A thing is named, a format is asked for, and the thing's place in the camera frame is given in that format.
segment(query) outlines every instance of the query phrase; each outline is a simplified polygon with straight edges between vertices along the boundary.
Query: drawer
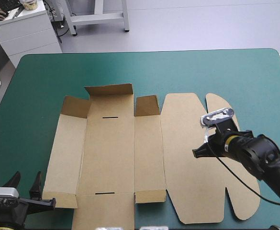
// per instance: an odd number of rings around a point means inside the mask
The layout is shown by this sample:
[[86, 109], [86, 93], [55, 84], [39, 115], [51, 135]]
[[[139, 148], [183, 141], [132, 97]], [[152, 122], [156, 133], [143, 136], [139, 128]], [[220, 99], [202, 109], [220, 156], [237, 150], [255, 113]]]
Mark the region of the drawer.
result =
[[58, 42], [54, 30], [48, 29], [34, 34], [1, 42], [0, 45], [8, 56]]
[[51, 29], [47, 13], [0, 25], [0, 42]]
[[9, 56], [9, 59], [12, 62], [12, 64], [15, 67], [17, 67], [21, 58], [26, 54], [55, 54], [55, 53], [62, 53], [61, 47], [58, 42]]

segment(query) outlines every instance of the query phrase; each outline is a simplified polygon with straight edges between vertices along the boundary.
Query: green table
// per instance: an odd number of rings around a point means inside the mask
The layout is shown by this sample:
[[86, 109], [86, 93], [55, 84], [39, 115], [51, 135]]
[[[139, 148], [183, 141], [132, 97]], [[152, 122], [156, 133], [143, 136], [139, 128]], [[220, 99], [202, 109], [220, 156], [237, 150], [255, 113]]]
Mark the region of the green table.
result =
[[[280, 147], [280, 57], [273, 49], [146, 53], [51, 54], [25, 56], [0, 104], [0, 185], [19, 170], [19, 191], [28, 190], [37, 171], [46, 174], [65, 95], [87, 98], [83, 86], [131, 82], [135, 97], [157, 94], [160, 107], [171, 92], [216, 93], [234, 107], [242, 129], [264, 133]], [[264, 184], [262, 195], [279, 200]], [[172, 203], [137, 205], [136, 227], [249, 229], [280, 226], [280, 207], [261, 201], [247, 221], [233, 216], [225, 201], [218, 224], [183, 225]], [[70, 229], [72, 210], [31, 215], [28, 228]]]

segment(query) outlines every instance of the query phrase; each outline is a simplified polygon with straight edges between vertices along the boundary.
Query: flattened cardboard box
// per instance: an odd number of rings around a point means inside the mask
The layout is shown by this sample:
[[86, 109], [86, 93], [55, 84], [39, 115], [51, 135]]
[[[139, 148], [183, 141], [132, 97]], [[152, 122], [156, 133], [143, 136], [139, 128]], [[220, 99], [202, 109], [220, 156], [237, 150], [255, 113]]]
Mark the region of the flattened cardboard box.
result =
[[[64, 100], [43, 191], [44, 199], [57, 199], [57, 207], [78, 207], [73, 229], [133, 229], [134, 194], [136, 203], [165, 201], [164, 171], [183, 223], [221, 222], [226, 188], [239, 219], [255, 213], [256, 196], [216, 159], [191, 153], [204, 134], [199, 117], [206, 111], [197, 95], [168, 94], [161, 116], [156, 96], [141, 97], [134, 115], [131, 84], [86, 89], [89, 100]], [[207, 105], [209, 111], [230, 107], [214, 94], [207, 95]], [[225, 161], [259, 192], [239, 163]]]
[[73, 229], [134, 229], [134, 197], [166, 197], [157, 97], [138, 98], [135, 117], [131, 84], [86, 90], [89, 100], [64, 100], [43, 198], [77, 208]]

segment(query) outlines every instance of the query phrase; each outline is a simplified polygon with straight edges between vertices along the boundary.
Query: white cabinet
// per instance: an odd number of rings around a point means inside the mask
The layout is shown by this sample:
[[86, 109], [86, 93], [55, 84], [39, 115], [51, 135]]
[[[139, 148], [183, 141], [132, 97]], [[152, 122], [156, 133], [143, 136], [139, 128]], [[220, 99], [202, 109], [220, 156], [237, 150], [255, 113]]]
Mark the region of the white cabinet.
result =
[[26, 54], [62, 53], [42, 1], [36, 10], [23, 10], [12, 19], [16, 11], [0, 21], [0, 45], [15, 67]]

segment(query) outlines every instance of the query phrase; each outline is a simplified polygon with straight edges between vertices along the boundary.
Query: white table frame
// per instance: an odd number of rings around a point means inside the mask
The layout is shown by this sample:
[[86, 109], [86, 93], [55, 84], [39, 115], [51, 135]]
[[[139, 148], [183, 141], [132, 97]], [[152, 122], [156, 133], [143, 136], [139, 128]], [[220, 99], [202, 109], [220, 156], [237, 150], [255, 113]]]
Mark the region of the white table frame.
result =
[[113, 23], [113, 22], [124, 22], [125, 31], [129, 32], [129, 21], [126, 0], [122, 0], [122, 13], [103, 13], [103, 1], [95, 0], [94, 14], [92, 15], [72, 15], [68, 0], [61, 0], [63, 13], [65, 15], [69, 30], [73, 36], [77, 35], [77, 25], [90, 25], [100, 23]]

